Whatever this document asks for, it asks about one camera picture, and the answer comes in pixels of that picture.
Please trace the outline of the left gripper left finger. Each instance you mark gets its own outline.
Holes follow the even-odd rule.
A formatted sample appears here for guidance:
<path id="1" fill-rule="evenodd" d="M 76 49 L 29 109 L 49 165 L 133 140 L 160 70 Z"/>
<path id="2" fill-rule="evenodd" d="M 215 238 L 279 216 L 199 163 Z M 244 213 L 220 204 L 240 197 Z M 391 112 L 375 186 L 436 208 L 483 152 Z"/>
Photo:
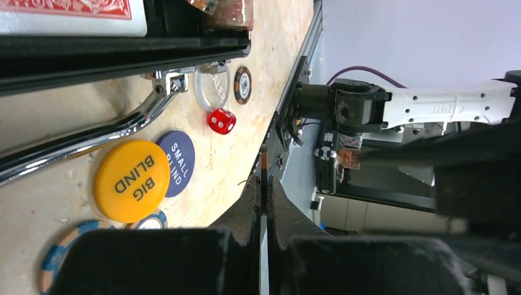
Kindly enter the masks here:
<path id="1" fill-rule="evenodd" d="M 52 294 L 258 294 L 260 179 L 208 227 L 94 230 L 68 251 Z"/>

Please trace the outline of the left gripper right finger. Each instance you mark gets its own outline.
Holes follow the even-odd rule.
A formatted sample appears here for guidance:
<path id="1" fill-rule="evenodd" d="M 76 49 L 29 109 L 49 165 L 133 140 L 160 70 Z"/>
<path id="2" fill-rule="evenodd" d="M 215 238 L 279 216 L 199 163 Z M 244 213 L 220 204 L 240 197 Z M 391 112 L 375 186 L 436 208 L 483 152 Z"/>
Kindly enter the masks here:
<path id="1" fill-rule="evenodd" d="M 471 294 L 460 259 L 436 238 L 334 237 L 307 218 L 281 183 L 266 182 L 271 294 Z"/>

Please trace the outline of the black poker set case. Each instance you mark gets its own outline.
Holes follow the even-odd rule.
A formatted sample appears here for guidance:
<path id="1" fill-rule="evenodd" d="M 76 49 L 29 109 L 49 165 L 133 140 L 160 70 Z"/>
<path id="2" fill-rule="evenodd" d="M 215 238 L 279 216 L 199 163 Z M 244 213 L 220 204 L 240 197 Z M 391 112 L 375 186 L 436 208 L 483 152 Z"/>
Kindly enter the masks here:
<path id="1" fill-rule="evenodd" d="M 3 155 L 2 184 L 142 130 L 187 90 L 187 74 L 197 66 L 222 64 L 250 52 L 247 31 L 211 29 L 203 13 L 184 1 L 146 1 L 144 10 L 146 37 L 1 38 L 3 96 L 136 74 L 152 81 L 149 96 L 121 119 Z"/>

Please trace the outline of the red playing card deck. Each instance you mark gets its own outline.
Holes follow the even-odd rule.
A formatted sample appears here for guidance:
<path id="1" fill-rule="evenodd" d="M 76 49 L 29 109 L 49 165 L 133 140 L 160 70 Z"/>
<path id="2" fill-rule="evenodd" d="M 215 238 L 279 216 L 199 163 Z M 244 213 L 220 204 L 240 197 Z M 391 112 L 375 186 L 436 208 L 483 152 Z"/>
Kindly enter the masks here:
<path id="1" fill-rule="evenodd" d="M 1 1 L 5 36 L 143 37 L 147 23 L 143 1 Z"/>

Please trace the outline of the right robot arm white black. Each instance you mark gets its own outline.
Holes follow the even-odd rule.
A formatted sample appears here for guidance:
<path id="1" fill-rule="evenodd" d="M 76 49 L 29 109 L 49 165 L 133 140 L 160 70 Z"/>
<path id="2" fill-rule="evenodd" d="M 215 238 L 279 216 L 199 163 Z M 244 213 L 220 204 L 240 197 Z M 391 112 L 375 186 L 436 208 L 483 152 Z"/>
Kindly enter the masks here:
<path id="1" fill-rule="evenodd" d="M 515 70 L 502 79 L 453 89 L 382 87 L 336 79 L 330 85 L 299 85 L 292 97 L 299 117 L 321 120 L 332 130 L 356 136 L 407 124 L 496 125 L 511 116 L 519 96 L 520 71 Z"/>

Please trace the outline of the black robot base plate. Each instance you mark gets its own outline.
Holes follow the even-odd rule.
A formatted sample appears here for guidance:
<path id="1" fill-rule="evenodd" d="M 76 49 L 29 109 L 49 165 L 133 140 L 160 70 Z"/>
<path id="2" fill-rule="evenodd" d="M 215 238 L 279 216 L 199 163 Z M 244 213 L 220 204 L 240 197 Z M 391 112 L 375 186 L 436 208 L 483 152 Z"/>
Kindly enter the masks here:
<path id="1" fill-rule="evenodd" d="M 298 102 L 296 102 L 294 94 L 309 82 L 308 57 L 303 55 L 295 63 L 261 144 L 261 146 L 267 148 L 268 174 L 272 177 L 282 177 L 294 142 L 296 141 L 298 146 L 303 144 L 302 140 L 297 137 L 299 113 L 297 110 Z"/>

